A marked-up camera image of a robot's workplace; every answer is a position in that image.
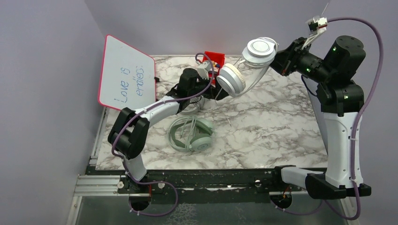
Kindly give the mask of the white headphones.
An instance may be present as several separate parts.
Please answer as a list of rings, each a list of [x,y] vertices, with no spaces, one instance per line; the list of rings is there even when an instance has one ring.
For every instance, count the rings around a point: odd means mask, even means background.
[[[250,40],[241,53],[240,59],[234,63],[226,63],[219,70],[216,81],[229,96],[237,98],[250,91],[268,71],[278,50],[278,43],[269,37]],[[246,78],[242,69],[257,72],[252,84],[246,86]]]

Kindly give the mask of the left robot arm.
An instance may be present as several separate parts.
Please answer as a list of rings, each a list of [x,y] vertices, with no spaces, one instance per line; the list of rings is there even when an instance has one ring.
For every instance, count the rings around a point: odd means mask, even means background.
[[[163,119],[183,111],[191,98],[203,96],[207,99],[221,100],[228,93],[221,90],[220,84],[212,85],[208,77],[201,78],[197,70],[186,68],[179,82],[163,98],[142,109],[123,108],[108,134],[107,141],[112,145],[112,154],[119,157],[126,173],[131,176],[130,187],[135,192],[147,188],[141,152],[145,146],[148,130]]]

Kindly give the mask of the grey white gaming headset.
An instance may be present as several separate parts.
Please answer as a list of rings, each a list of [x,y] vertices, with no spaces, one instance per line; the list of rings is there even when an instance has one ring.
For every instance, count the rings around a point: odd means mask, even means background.
[[[204,108],[204,104],[205,104],[205,100],[201,99],[197,103],[191,103],[186,109],[184,109],[180,113],[183,115],[192,115],[192,114],[198,113],[199,111],[201,111]]]

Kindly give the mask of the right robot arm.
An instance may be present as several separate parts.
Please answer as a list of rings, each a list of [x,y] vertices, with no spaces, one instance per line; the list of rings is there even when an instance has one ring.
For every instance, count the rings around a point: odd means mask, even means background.
[[[352,79],[366,56],[364,45],[357,38],[342,35],[321,59],[310,53],[305,41],[298,38],[279,50],[270,66],[282,76],[298,72],[317,83],[316,96],[327,131],[328,165],[324,173],[283,166],[271,177],[271,186],[282,191],[292,184],[321,200],[369,196],[371,187],[363,181],[359,160],[364,92]]]

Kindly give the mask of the green headphones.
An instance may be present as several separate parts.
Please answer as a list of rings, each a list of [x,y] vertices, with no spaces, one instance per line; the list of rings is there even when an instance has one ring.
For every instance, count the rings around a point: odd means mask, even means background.
[[[197,116],[183,116],[171,123],[167,130],[169,145],[181,152],[202,152],[212,147],[214,125]]]

